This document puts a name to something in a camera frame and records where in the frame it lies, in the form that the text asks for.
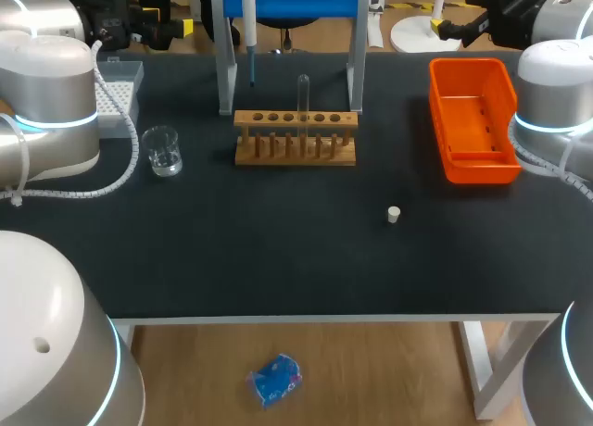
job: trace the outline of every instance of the wooden test tube rack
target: wooden test tube rack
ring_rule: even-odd
[[[234,112],[234,126],[241,128],[234,156],[236,165],[356,165],[352,132],[359,127],[359,115],[355,112],[310,111],[307,121],[309,137],[305,137],[304,133],[279,133],[282,129],[299,127],[295,111],[237,110]],[[254,127],[274,128],[278,133],[263,135]],[[322,137],[321,129],[331,136]]]

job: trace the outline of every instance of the white bottle cap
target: white bottle cap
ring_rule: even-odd
[[[395,224],[397,222],[397,218],[401,214],[401,210],[399,207],[390,207],[387,209],[387,220],[391,224]]]

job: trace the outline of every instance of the black table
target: black table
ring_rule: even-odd
[[[518,54],[486,56],[514,76]],[[0,203],[0,230],[56,247],[111,317],[446,318],[558,313],[591,296],[593,208],[580,193],[527,173],[508,187],[447,182],[427,99],[430,55],[368,55],[358,166],[320,169],[233,164],[238,130],[218,116],[213,58],[122,58],[145,62],[137,126],[177,129],[180,175],[159,180],[143,157],[105,197]],[[235,109],[295,109],[307,73],[311,110],[347,110],[345,55],[258,56],[253,89],[245,62]],[[129,142],[101,149],[92,171],[43,187],[111,183]],[[402,209],[395,226],[390,206]]]

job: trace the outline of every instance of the blue plastic bag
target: blue plastic bag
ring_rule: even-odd
[[[253,384],[261,405],[269,407],[290,394],[303,380],[300,367],[291,357],[280,354],[247,380]]]

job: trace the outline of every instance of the test tube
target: test tube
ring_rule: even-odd
[[[301,74],[296,81],[298,102],[296,104],[296,118],[298,119],[298,135],[307,137],[307,119],[309,116],[309,76]]]

